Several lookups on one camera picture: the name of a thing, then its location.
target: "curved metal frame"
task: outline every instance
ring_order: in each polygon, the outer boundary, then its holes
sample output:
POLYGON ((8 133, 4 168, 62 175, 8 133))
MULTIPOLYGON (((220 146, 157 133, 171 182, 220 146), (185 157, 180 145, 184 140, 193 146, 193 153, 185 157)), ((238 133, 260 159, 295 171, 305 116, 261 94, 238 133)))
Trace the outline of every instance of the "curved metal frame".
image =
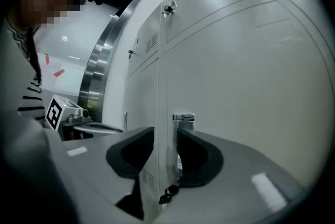
POLYGON ((78 105, 87 109, 95 122, 102 121, 107 76, 117 42, 139 2, 140 0, 132 0, 120 17, 114 16, 111 19, 88 60, 80 87, 78 105))

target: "white cabinet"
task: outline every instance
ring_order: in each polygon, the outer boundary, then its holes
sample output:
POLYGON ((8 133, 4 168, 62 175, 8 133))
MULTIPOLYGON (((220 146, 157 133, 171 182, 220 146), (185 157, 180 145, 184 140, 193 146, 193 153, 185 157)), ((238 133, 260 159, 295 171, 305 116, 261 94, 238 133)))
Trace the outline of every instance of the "white cabinet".
POLYGON ((271 2, 223 18, 160 61, 168 143, 172 114, 194 113, 196 130, 249 145, 309 182, 330 145, 333 93, 317 46, 285 7, 271 2))
POLYGON ((160 4, 139 29, 133 49, 135 54, 129 63, 128 76, 159 50, 161 13, 160 4))
POLYGON ((127 129, 154 127, 154 149, 140 173, 141 191, 158 203, 157 157, 157 91, 158 61, 136 71, 127 79, 124 111, 127 113, 127 129))
POLYGON ((155 126, 145 170, 159 184, 146 192, 158 201, 172 183, 173 114, 195 114, 196 130, 248 145, 311 185, 334 128, 334 38, 318 1, 175 1, 174 14, 157 8, 142 26, 126 87, 128 130, 155 126))

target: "red sticker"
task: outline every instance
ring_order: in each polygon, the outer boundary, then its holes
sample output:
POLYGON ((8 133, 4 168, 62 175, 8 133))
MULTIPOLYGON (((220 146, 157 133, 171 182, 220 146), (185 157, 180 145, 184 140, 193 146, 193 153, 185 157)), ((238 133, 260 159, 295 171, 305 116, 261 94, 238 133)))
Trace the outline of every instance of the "red sticker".
POLYGON ((46 63, 47 63, 47 65, 49 65, 49 63, 50 63, 50 59, 49 59, 49 55, 48 54, 46 54, 46 63))
POLYGON ((61 69, 60 71, 57 71, 56 73, 54 73, 54 76, 58 77, 60 76, 63 72, 65 72, 64 69, 61 69))

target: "white label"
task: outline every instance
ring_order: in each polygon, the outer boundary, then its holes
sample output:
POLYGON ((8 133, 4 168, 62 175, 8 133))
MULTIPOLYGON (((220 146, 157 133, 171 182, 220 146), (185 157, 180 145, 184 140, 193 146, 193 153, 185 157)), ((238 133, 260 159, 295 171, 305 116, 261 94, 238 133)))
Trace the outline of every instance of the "white label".
POLYGON ((178 157, 177 157, 177 167, 180 170, 183 169, 182 159, 180 158, 179 154, 178 154, 178 157))
POLYGON ((71 157, 71 156, 75 156, 75 155, 78 155, 78 154, 82 154, 86 151, 87 151, 86 147, 80 147, 80 148, 76 148, 76 149, 73 149, 73 150, 69 150, 68 155, 71 157))
POLYGON ((252 183, 265 201, 267 207, 276 213, 287 205, 287 201, 265 173, 252 176, 252 183))

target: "vent slot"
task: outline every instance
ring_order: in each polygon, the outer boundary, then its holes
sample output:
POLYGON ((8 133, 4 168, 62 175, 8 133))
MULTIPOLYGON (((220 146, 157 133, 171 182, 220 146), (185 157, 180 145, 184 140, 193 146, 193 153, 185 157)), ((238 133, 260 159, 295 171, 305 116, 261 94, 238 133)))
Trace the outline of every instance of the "vent slot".
POLYGON ((142 174, 141 175, 142 181, 145 182, 145 183, 148 183, 148 180, 147 180, 147 177, 148 177, 147 171, 144 168, 142 169, 142 173, 141 174, 142 174))
POLYGON ((148 185, 154 191, 155 190, 155 179, 153 175, 148 172, 148 185))
POLYGON ((146 53, 148 53, 150 49, 156 45, 156 43, 157 43, 157 33, 155 33, 147 42, 146 53))
POLYGON ((153 48, 156 45, 156 42, 157 42, 157 33, 151 38, 151 48, 153 48))
POLYGON ((146 49, 146 53, 148 53, 148 52, 149 52, 150 48, 151 48, 151 39, 150 39, 150 40, 147 42, 147 49, 146 49))

